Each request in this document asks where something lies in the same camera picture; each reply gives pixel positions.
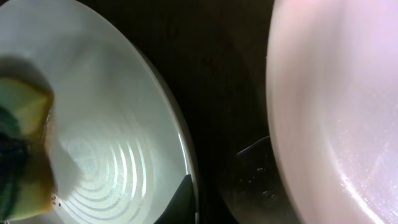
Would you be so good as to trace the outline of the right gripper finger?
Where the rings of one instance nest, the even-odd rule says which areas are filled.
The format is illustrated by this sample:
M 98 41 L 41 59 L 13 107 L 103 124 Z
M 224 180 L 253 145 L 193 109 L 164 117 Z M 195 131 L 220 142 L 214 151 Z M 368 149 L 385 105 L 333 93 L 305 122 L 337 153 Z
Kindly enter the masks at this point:
M 190 174 L 183 178 L 166 209 L 154 224 L 196 224 L 195 193 Z

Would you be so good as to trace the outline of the white plate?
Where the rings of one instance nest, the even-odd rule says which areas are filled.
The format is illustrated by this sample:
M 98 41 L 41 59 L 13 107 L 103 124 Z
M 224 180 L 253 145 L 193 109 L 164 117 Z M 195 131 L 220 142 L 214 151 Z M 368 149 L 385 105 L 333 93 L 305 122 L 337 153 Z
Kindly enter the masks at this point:
M 272 148 L 304 223 L 397 222 L 397 1 L 276 0 Z
M 50 86 L 52 210 L 29 223 L 155 223 L 190 174 L 190 141 L 166 83 L 78 1 L 1 6 L 1 71 Z

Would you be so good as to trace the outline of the green yellow sponge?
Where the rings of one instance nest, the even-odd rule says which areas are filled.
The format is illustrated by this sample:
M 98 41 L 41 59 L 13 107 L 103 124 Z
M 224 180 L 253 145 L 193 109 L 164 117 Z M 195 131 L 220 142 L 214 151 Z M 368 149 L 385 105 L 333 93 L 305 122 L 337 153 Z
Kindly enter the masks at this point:
M 48 151 L 53 93 L 1 78 L 1 221 L 23 220 L 52 208 L 56 190 Z

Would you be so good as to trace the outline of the white plate top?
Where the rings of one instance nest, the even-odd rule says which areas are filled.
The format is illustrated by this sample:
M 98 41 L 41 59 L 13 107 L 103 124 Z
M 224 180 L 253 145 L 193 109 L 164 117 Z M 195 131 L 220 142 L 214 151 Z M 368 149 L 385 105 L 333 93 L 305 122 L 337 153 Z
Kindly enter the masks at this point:
M 397 1 L 276 0 L 272 148 L 304 223 L 397 222 Z

